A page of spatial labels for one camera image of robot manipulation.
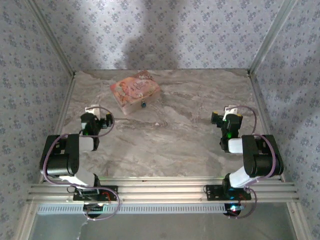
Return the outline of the pink floral printed box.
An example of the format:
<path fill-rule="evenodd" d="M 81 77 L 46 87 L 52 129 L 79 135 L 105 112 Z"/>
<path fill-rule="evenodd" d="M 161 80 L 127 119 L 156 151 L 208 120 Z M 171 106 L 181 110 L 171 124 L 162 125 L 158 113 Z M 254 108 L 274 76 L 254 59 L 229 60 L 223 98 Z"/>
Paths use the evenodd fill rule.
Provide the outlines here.
<path fill-rule="evenodd" d="M 110 90 L 125 115 L 142 109 L 141 102 L 143 99 L 146 100 L 148 105 L 161 95 L 161 87 L 147 70 L 140 71 L 112 84 Z"/>

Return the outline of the aluminium mounting beam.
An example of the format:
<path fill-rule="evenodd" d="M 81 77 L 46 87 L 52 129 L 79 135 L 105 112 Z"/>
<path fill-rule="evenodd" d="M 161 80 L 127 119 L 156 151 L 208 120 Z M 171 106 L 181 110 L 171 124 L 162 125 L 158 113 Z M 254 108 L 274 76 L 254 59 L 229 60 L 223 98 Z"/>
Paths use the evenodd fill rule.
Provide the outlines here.
<path fill-rule="evenodd" d="M 220 185 L 221 177 L 102 177 L 102 185 L 118 187 L 123 204 L 205 203 L 206 185 Z M 253 184 L 259 203 L 298 202 L 297 188 L 279 176 Z M 72 203 L 73 194 L 66 186 L 48 182 L 33 184 L 26 200 L 31 203 Z"/>

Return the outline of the aluminium side rail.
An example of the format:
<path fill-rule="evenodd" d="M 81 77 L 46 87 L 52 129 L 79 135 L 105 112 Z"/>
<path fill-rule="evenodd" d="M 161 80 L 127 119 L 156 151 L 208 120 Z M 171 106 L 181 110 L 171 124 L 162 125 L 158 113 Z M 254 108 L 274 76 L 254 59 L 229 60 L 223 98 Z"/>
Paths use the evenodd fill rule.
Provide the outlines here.
<path fill-rule="evenodd" d="M 74 90 L 74 86 L 75 86 L 75 74 L 71 76 L 70 78 L 70 82 L 69 85 L 66 89 L 66 93 L 64 96 L 64 100 L 60 109 L 60 113 L 58 116 L 58 120 L 56 122 L 53 134 L 54 135 L 60 135 L 62 133 L 63 127 L 64 127 L 64 122 L 65 122 L 65 118 L 67 115 L 67 111 L 68 111 L 68 107 L 70 104 L 70 100 L 71 100 L 71 96 Z"/>
<path fill-rule="evenodd" d="M 268 135 L 273 135 L 273 126 L 270 122 L 269 118 L 269 111 L 267 110 L 263 94 L 261 92 L 260 86 L 257 82 L 257 78 L 255 75 L 249 76 L 250 79 L 250 84 L 252 87 L 252 92 L 253 92 L 253 97 L 254 97 L 254 102 L 256 104 L 256 108 L 258 111 L 258 115 L 260 118 L 261 126 L 263 129 L 263 132 Z"/>

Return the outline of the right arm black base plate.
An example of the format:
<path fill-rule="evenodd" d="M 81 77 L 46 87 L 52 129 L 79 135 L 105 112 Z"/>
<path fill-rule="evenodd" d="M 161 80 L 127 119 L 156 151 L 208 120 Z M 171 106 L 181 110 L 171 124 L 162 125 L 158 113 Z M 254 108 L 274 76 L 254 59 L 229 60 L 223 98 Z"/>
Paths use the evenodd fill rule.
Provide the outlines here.
<path fill-rule="evenodd" d="M 251 200 L 250 192 L 242 188 L 226 188 L 222 185 L 205 185 L 204 193 L 208 201 L 240 201 Z"/>

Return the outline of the aluminium corner post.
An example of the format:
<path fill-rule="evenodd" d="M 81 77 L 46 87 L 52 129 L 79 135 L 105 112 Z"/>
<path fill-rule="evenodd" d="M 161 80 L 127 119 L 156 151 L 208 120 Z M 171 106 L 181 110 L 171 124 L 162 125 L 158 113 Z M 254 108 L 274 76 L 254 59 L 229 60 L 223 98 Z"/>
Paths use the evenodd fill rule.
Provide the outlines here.
<path fill-rule="evenodd" d="M 58 39 L 55 37 L 54 32 L 52 31 L 45 15 L 42 13 L 40 7 L 37 5 L 35 0 L 23 0 L 26 6 L 29 8 L 30 12 L 35 18 L 35 21 L 38 23 L 42 32 L 44 33 L 46 39 L 48 40 L 50 46 L 52 47 L 57 58 L 61 62 L 64 70 L 71 76 L 74 76 L 74 70 L 71 67 L 62 47 L 60 46 Z"/>
<path fill-rule="evenodd" d="M 297 4 L 299 0 L 283 0 L 282 4 L 274 17 L 272 24 L 270 25 L 269 30 L 266 33 L 265 38 L 263 39 L 258 51 L 255 54 L 253 62 L 248 69 L 248 75 L 251 78 L 257 72 L 259 66 L 264 61 L 267 53 L 269 52 L 272 44 L 274 43 L 277 35 L 281 31 L 283 25 L 286 23 L 287 18 L 289 17 L 292 9 Z"/>

